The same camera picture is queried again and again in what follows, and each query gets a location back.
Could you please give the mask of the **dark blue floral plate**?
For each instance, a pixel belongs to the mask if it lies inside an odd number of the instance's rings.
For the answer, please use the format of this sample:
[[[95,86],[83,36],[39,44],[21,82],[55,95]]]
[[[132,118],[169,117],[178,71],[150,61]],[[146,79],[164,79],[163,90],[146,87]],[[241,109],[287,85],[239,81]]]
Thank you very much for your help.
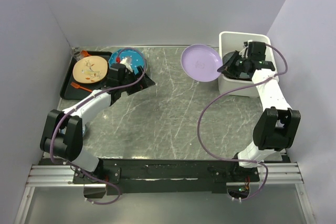
[[[242,58],[238,51],[227,53],[223,57],[222,74],[229,79],[250,81],[252,76],[251,68],[251,61]]]

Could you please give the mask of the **blue polka dot plate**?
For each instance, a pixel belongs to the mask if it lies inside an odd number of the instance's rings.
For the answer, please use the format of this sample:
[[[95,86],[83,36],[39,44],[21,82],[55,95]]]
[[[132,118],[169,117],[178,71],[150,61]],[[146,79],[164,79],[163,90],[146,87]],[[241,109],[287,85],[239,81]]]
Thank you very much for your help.
[[[144,69],[145,60],[142,58],[141,54],[133,48],[122,48],[114,52],[108,60],[109,66],[111,67],[112,64],[119,63],[124,59],[127,60],[134,74],[139,73],[138,67],[142,67],[142,69]]]

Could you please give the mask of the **lilac plastic bear plate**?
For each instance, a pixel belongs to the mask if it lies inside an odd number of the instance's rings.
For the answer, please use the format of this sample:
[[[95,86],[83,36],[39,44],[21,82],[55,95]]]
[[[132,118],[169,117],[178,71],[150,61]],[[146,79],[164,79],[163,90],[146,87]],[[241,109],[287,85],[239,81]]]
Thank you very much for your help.
[[[206,45],[188,46],[181,54],[182,69],[195,81],[211,82],[216,80],[221,75],[217,69],[222,65],[219,53]]]

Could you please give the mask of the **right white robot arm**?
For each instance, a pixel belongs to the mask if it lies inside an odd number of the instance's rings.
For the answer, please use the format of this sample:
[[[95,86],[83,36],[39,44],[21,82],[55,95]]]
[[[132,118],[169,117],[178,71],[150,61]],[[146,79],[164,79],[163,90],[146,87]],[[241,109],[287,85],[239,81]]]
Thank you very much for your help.
[[[287,70],[277,72],[275,64],[266,60],[268,48],[273,49],[273,46],[246,41],[241,51],[227,54],[217,70],[230,79],[250,80],[263,108],[253,130],[252,142],[237,154],[239,163],[229,169],[235,181],[242,181],[248,175],[248,168],[256,167],[269,155],[290,148],[301,120],[300,112],[291,108],[276,79]]]

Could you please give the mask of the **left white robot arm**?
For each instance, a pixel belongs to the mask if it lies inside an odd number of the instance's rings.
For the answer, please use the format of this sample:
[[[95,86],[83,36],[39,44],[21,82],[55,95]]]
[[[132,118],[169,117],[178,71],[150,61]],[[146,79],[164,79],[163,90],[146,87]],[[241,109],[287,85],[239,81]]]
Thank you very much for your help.
[[[100,182],[104,177],[103,161],[84,148],[83,128],[120,99],[123,92],[132,95],[155,85],[144,67],[137,67],[137,70],[135,74],[126,63],[114,63],[108,70],[103,89],[93,90],[67,109],[51,110],[46,118],[40,149],[49,153],[50,158],[60,157],[85,170],[85,176],[91,182]]]

